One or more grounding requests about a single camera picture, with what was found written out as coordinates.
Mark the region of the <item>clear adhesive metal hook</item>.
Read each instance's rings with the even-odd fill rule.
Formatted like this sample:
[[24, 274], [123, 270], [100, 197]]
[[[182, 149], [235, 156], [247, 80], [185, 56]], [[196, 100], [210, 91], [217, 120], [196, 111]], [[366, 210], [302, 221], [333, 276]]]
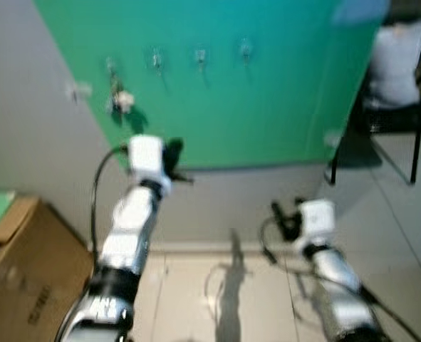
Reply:
[[249, 65], [253, 56], [253, 51], [252, 42], [247, 38], [243, 38], [239, 44], [239, 55], [243, 65]]
[[121, 77], [115, 59], [111, 58], [110, 56], [107, 56], [107, 58], [105, 59], [105, 66], [110, 78], [110, 82], [120, 82]]
[[200, 73], [204, 73], [207, 67], [207, 54], [208, 51], [205, 48], [194, 49], [194, 62], [196, 62], [197, 69]]
[[164, 70], [164, 56], [158, 48], [152, 49], [150, 52], [150, 66], [151, 69], [161, 77], [162, 71]]

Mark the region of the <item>grey cushion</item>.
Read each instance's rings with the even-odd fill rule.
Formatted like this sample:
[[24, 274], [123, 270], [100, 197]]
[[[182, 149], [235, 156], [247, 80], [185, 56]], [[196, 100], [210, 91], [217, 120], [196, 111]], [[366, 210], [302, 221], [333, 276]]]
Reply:
[[380, 27], [376, 33], [363, 107], [399, 110], [421, 100], [415, 71], [421, 56], [421, 19]]

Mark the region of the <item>keys with white plush charm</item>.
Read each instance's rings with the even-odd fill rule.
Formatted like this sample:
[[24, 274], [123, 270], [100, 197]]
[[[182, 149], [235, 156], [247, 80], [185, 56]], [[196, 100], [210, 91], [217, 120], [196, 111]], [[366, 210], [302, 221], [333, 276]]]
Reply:
[[128, 114], [135, 104], [135, 96], [128, 92], [119, 75], [110, 76], [110, 98], [108, 108], [110, 113]]

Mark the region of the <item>brown cardboard box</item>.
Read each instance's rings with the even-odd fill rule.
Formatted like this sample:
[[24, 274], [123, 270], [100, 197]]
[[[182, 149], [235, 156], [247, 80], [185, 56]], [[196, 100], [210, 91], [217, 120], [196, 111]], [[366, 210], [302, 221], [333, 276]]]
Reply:
[[92, 267], [50, 203], [14, 198], [0, 218], [0, 342], [53, 342]]

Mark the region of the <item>black metal chair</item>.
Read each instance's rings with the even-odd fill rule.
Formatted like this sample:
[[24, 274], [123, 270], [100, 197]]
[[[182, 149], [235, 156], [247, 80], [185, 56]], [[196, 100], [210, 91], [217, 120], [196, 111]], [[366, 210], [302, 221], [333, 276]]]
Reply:
[[[402, 22], [412, 22], [419, 19], [421, 19], [421, 14], [396, 14], [395, 16], [389, 16], [388, 19], [384, 20], [380, 27]], [[349, 155], [351, 143], [363, 141], [364, 138], [369, 138], [374, 134], [413, 133], [415, 134], [415, 142], [413, 143], [413, 161], [408, 182], [409, 185], [414, 185], [417, 180], [421, 149], [421, 100], [418, 104], [399, 108], [399, 110], [370, 110], [369, 108], [364, 108], [363, 100], [368, 92], [370, 59], [363, 76], [361, 88], [357, 93], [353, 107], [350, 110], [348, 126], [344, 130], [343, 139], [335, 150], [333, 159], [328, 163], [325, 179], [327, 180], [328, 185], [334, 185], [336, 183], [338, 163], [341, 160], [346, 160]], [[415, 77], [416, 85], [421, 94], [421, 56], [415, 71]]]

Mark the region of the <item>pale blue tape patch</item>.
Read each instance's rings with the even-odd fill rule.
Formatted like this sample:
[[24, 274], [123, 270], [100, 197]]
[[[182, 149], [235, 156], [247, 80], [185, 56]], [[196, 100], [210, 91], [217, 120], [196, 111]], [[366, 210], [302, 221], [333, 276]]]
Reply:
[[338, 0], [331, 23], [335, 26], [380, 25], [390, 9], [390, 0]]

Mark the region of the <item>green wall board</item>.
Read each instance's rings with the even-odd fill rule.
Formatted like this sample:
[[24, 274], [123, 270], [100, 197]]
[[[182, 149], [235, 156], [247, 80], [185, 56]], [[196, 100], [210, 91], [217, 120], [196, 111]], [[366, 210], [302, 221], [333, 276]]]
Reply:
[[[32, 0], [71, 81], [110, 145], [132, 135], [182, 138], [192, 170], [328, 162], [328, 130], [344, 131], [382, 26], [335, 26], [338, 0]], [[249, 65], [239, 44], [252, 42]], [[150, 52], [164, 56], [161, 77]], [[194, 49], [205, 48], [200, 73]], [[113, 58], [135, 96], [110, 113]]]

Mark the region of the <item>clear tape piece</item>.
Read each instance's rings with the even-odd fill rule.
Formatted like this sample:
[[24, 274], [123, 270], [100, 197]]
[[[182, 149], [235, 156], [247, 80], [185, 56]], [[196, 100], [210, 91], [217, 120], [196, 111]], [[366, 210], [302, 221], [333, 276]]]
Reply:
[[90, 83], [70, 82], [65, 92], [71, 101], [87, 100], [93, 94], [93, 86]]
[[322, 141], [331, 149], [337, 149], [343, 139], [344, 131], [342, 130], [328, 130], [324, 133]]

